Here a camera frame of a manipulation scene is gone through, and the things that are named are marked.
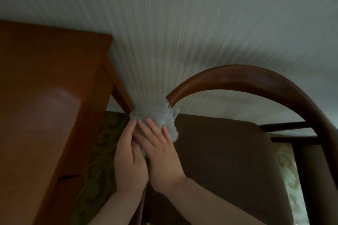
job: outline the microfiber cloth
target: microfiber cloth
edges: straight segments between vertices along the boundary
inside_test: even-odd
[[[145,104],[144,106],[137,107],[129,114],[129,118],[136,120],[141,119],[142,122],[144,122],[147,126],[148,123],[146,119],[151,118],[160,129],[162,129],[163,125],[166,125],[171,140],[175,142],[179,137],[179,133],[177,132],[174,124],[178,112],[178,109],[171,108],[167,99],[164,99],[163,101],[149,103]],[[144,136],[143,132],[141,132],[141,129],[138,126],[136,130]],[[143,148],[141,148],[141,150],[143,156],[147,157],[146,151]]]

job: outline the forearm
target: forearm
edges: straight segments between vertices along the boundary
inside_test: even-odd
[[[127,225],[142,197],[140,193],[116,192],[89,225]]]
[[[261,221],[217,197],[191,179],[176,184],[165,195],[192,225],[264,225]]]

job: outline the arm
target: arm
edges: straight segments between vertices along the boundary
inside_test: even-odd
[[[150,159],[150,183],[154,190],[164,194],[176,209],[193,225],[236,224],[264,225],[253,216],[202,188],[183,172],[179,157],[167,128],[161,131],[151,120],[151,129],[139,121],[146,135],[133,135]]]
[[[127,225],[141,201],[148,182],[148,169],[140,147],[132,142],[136,121],[129,121],[121,134],[114,159],[117,191],[90,225]]]

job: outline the upholstered seat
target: upholstered seat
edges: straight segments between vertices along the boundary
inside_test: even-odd
[[[175,125],[175,147],[188,177],[267,225],[293,224],[271,140],[259,126],[183,114]],[[189,224],[151,187],[144,214],[152,225]]]

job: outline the patterned carpet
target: patterned carpet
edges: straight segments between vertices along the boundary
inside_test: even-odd
[[[116,191],[114,155],[117,141],[128,123],[123,113],[106,112],[70,225],[86,225]],[[276,157],[288,192],[295,225],[308,225],[305,204],[292,147],[274,143]]]

